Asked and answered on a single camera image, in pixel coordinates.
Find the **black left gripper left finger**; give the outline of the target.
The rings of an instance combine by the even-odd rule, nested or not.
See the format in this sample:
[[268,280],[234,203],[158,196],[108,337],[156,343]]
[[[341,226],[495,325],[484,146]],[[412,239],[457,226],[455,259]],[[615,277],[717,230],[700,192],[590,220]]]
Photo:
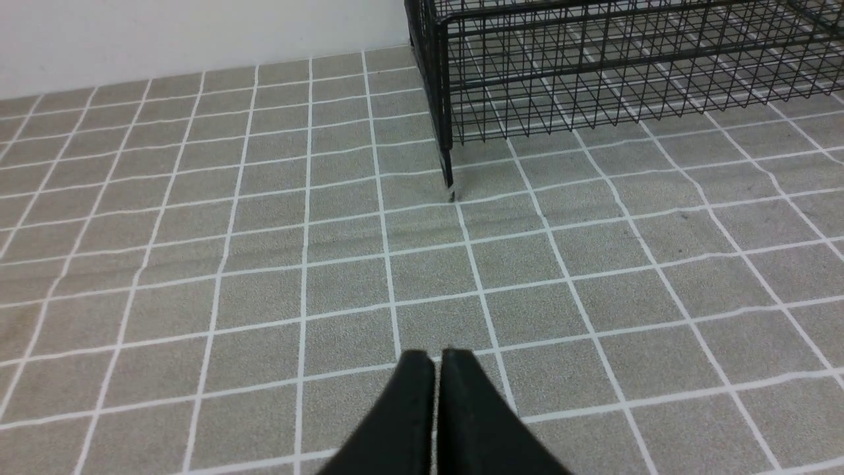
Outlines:
[[407,350],[361,423],[320,474],[428,474],[435,365]]

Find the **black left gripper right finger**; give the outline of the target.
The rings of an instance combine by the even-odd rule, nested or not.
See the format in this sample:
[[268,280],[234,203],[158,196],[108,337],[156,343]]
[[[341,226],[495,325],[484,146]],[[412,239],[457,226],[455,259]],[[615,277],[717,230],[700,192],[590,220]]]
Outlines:
[[498,394],[473,352],[443,350],[439,474],[570,474]]

